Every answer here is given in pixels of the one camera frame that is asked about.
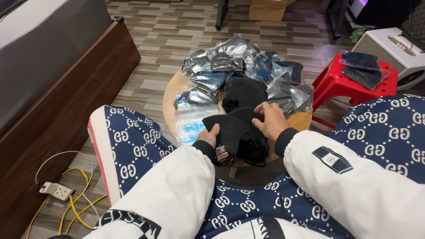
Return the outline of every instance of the navy blue patterned pants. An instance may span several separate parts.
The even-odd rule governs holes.
[[[156,122],[131,109],[107,105],[105,118],[119,191],[124,195],[176,147],[162,136]],[[350,108],[329,137],[359,157],[425,183],[421,173],[425,170],[425,141],[421,140],[424,135],[425,97],[407,94],[376,98]],[[196,238],[212,238],[262,216],[283,218],[333,238],[353,238],[286,172],[264,188],[251,191],[216,179],[211,203]]]

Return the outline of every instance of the person's left hand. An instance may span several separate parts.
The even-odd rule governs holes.
[[[196,138],[196,140],[197,141],[198,140],[203,140],[203,141],[209,143],[213,148],[215,148],[215,144],[217,142],[217,138],[216,137],[217,137],[217,135],[218,135],[219,132],[220,132],[220,125],[219,124],[215,124],[213,126],[213,128],[211,129],[210,132],[208,132],[207,129],[204,129],[203,131],[201,131],[198,134],[198,137]],[[215,153],[217,155],[223,154],[225,152],[226,152],[226,149],[225,148],[220,148],[220,149],[218,149],[218,150],[215,151]]]

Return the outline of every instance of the tattooed hand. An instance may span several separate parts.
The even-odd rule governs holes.
[[[218,135],[219,132],[220,132],[220,125],[215,124],[210,132],[208,132],[207,129],[204,129],[203,131],[201,131],[198,134],[198,137],[196,138],[196,140],[197,141],[203,140],[203,141],[209,143],[213,148],[215,148],[215,144],[217,142],[216,136]],[[220,148],[220,149],[216,150],[215,152],[216,152],[217,155],[220,155],[220,154],[225,153],[226,149]]]
[[[269,105],[267,102],[263,102],[255,108],[254,112],[264,115],[264,123],[255,118],[252,119],[252,123],[268,139],[276,141],[282,131],[290,127],[283,116],[282,109],[276,103]]]

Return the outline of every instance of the black cuff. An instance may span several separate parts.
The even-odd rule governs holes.
[[[215,148],[213,148],[209,143],[203,140],[198,140],[192,144],[193,147],[200,150],[205,156],[207,156],[212,164],[216,164],[218,162],[217,155],[215,154]]]
[[[296,135],[298,132],[299,131],[294,128],[287,128],[286,130],[282,131],[282,133],[276,140],[275,154],[283,158],[286,147],[288,146],[294,135]]]

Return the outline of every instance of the speaker grille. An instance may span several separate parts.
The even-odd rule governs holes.
[[[399,74],[406,69],[406,67],[388,54],[388,52],[373,41],[367,34],[359,41],[359,43],[356,44],[352,51],[377,56],[380,61],[390,63],[391,67],[398,70]]]

